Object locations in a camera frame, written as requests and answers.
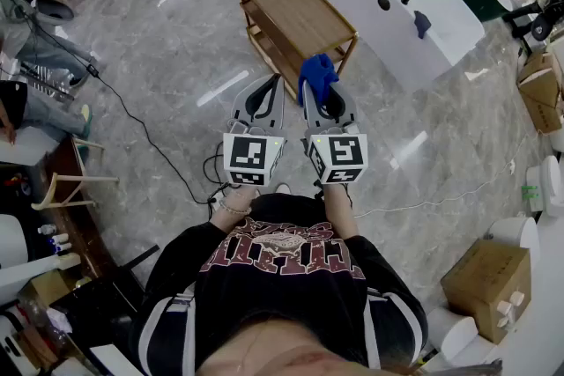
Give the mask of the blue cloth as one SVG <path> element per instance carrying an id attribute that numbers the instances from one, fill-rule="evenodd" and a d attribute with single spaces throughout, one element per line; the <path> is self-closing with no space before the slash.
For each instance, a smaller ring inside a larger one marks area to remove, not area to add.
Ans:
<path id="1" fill-rule="evenodd" d="M 330 85 L 339 81 L 334 64 L 330 57 L 325 54 L 318 54 L 305 60 L 301 65 L 299 77 L 299 94 L 298 102 L 301 107 L 304 106 L 304 88 L 303 84 L 307 82 L 315 95 L 315 99 L 319 102 L 326 102 L 330 95 Z"/>

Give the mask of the person's left forearm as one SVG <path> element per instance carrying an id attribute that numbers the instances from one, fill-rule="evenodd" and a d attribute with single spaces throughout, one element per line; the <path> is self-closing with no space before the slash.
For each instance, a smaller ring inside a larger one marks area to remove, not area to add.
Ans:
<path id="1" fill-rule="evenodd" d="M 219 207 L 212 213 L 210 222 L 221 231 L 230 233 L 238 222 L 250 214 L 251 204 L 258 196 L 259 192 L 254 186 L 232 189 L 219 201 Z"/>

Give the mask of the dark brown table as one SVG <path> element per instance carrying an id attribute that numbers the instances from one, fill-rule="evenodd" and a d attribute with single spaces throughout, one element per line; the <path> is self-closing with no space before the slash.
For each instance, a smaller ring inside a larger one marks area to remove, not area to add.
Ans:
<path id="1" fill-rule="evenodd" d="M 50 182 L 50 176 L 46 175 L 45 158 L 52 152 L 47 153 L 39 164 L 41 177 L 40 201 L 46 194 Z M 89 187 L 102 186 L 105 188 L 117 184 L 106 182 L 88 183 L 83 186 L 82 195 L 85 199 L 93 200 L 87 195 L 87 189 L 89 189 Z M 142 284 L 133 274 L 132 267 L 118 265 L 104 244 L 99 227 L 92 215 L 96 206 L 97 203 L 90 206 L 41 210 L 40 212 L 51 215 L 56 225 L 69 235 L 71 250 L 81 256 L 83 269 L 85 269 L 88 276 L 93 278 L 100 276 L 116 276 L 122 280 L 122 284 L 125 288 L 132 290 L 141 289 Z"/>

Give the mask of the white bathtub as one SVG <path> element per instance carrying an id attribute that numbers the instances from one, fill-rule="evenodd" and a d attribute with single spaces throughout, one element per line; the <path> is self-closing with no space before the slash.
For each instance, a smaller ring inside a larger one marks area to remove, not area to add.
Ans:
<path id="1" fill-rule="evenodd" d="M 407 92 L 424 88 L 463 59 L 484 28 L 463 0 L 328 0 L 357 30 Z M 414 12 L 431 28 L 421 40 Z"/>

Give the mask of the white board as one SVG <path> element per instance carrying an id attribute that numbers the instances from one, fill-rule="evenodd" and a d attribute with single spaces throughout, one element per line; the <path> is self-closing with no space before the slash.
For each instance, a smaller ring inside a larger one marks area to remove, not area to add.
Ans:
<path id="1" fill-rule="evenodd" d="M 35 166 L 59 143 L 44 130 L 24 127 L 17 131 L 14 144 L 0 131 L 0 162 L 20 166 Z"/>

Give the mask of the black swivel chair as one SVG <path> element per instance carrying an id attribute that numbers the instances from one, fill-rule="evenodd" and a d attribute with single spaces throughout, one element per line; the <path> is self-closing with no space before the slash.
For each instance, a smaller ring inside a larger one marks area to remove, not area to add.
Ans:
<path id="1" fill-rule="evenodd" d="M 533 20 L 525 25 L 515 25 L 515 19 L 531 14 L 536 14 Z M 509 24 L 513 38 L 522 41 L 530 33 L 536 41 L 544 41 L 553 28 L 564 20 L 564 0 L 534 0 L 501 18 Z"/>

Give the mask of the person's black printed t-shirt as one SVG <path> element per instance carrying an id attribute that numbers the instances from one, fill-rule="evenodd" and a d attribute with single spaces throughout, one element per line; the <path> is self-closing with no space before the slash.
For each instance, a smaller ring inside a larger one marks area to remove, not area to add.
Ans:
<path id="1" fill-rule="evenodd" d="M 290 320 L 371 368 L 412 364 L 427 342 L 420 302 L 366 238 L 342 238 L 323 202 L 257 197 L 230 232 L 206 222 L 162 251 L 130 331 L 139 369 L 193 376 L 253 321 Z"/>

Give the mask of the open cardboard box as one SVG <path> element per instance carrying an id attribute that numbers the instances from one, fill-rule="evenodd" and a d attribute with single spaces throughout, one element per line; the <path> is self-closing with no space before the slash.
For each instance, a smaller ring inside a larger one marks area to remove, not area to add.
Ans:
<path id="1" fill-rule="evenodd" d="M 560 65 L 552 53 L 533 53 L 521 69 L 516 87 L 536 130 L 550 134 L 562 128 L 564 90 Z"/>

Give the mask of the person's right forearm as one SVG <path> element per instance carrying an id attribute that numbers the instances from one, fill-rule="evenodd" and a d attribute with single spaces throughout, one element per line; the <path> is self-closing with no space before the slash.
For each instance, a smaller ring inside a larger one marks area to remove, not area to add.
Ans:
<path id="1" fill-rule="evenodd" d="M 345 186 L 341 184 L 323 185 L 323 199 L 325 215 L 336 234 L 342 240 L 358 236 L 359 228 Z"/>

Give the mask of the wooden chair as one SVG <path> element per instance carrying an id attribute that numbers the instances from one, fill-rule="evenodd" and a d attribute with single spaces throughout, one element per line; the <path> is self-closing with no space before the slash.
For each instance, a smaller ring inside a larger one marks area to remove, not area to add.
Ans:
<path id="1" fill-rule="evenodd" d="M 59 146 L 45 158 L 46 175 L 50 176 L 48 189 L 43 199 L 32 203 L 36 211 L 82 207 L 95 205 L 96 202 L 85 199 L 82 189 L 85 184 L 106 182 L 117 184 L 120 179 L 111 175 L 92 176 L 85 170 L 81 149 L 95 149 L 103 155 L 105 147 L 77 137 L 65 138 Z"/>

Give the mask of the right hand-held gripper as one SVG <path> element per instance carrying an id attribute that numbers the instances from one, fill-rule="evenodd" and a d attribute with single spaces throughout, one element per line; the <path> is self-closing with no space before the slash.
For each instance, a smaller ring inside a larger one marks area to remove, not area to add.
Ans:
<path id="1" fill-rule="evenodd" d="M 328 106 L 319 102 L 309 82 L 302 84 L 303 108 L 310 130 L 306 155 L 322 185 L 351 184 L 368 167 L 367 135 L 360 132 L 357 107 L 349 92 L 337 82 L 330 85 Z"/>

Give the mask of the large cardboard box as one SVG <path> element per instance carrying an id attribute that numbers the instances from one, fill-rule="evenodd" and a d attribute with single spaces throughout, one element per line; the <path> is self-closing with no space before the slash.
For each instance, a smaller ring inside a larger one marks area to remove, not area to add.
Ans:
<path id="1" fill-rule="evenodd" d="M 479 334 L 499 344 L 531 302 L 530 251 L 477 240 L 441 285 L 450 310 L 471 316 Z"/>

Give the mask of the wooden serving cart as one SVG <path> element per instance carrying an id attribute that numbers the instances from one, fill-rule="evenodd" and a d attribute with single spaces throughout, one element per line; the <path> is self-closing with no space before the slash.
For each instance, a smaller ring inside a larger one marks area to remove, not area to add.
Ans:
<path id="1" fill-rule="evenodd" d="M 328 0 L 241 0 L 247 35 L 269 67 L 298 98 L 302 64 L 326 54 L 341 74 L 359 34 Z"/>

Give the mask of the dark grey cloth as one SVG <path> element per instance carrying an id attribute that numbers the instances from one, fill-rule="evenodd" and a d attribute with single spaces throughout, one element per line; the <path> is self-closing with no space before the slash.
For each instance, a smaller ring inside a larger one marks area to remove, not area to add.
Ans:
<path id="1" fill-rule="evenodd" d="M 426 14 L 421 11 L 415 11 L 414 25 L 416 27 L 418 37 L 423 40 L 432 24 Z"/>

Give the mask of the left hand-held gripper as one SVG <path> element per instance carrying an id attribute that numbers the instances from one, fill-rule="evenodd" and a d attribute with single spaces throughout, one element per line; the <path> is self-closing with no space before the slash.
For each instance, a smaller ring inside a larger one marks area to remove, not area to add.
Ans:
<path id="1" fill-rule="evenodd" d="M 229 130 L 223 134 L 224 169 L 234 185 L 267 187 L 282 158 L 285 80 L 258 78 L 235 97 Z"/>

